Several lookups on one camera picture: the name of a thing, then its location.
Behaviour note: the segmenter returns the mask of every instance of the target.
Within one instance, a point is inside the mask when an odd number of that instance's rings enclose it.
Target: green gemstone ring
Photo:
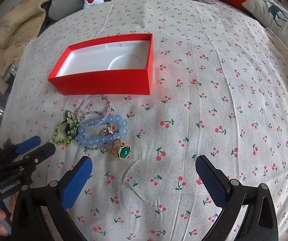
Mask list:
[[[111,143],[109,152],[119,160],[127,159],[130,156],[130,145],[116,139]]]

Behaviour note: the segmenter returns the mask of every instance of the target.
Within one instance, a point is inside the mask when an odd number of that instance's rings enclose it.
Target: silver bolt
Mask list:
[[[232,184],[233,186],[238,186],[239,182],[238,182],[238,180],[236,180],[236,179],[232,179],[232,180],[231,180],[231,184]]]
[[[49,183],[49,185],[50,185],[51,187],[56,187],[57,184],[58,184],[58,181],[57,181],[57,180],[52,180],[52,181],[50,181],[50,183]]]
[[[262,184],[261,184],[261,188],[263,188],[263,189],[268,189],[269,187],[267,186],[267,184],[262,183]]]

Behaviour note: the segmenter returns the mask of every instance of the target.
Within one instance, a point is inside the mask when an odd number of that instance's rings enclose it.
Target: green gemstone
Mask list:
[[[130,155],[130,148],[128,146],[122,147],[119,152],[119,157],[121,159],[126,159]]]

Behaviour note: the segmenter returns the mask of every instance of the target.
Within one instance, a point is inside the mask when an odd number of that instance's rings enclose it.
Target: bed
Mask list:
[[[96,165],[68,211],[87,240],[201,240],[220,213],[195,171],[205,154],[228,178],[269,186],[280,239],[288,240],[288,50],[218,0],[111,1],[58,21],[24,51],[0,143],[34,135],[52,141],[64,111],[88,97],[63,96],[47,81],[61,53],[129,33],[153,33],[155,50],[150,96],[109,95],[114,113],[128,120],[123,141],[131,158],[118,162],[107,149],[76,142],[56,146],[33,174],[33,187],[60,179],[88,155]]]

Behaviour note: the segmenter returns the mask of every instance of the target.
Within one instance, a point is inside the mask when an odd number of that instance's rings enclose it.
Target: red box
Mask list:
[[[150,95],[153,60],[152,33],[108,36],[68,46],[48,80],[63,95]]]

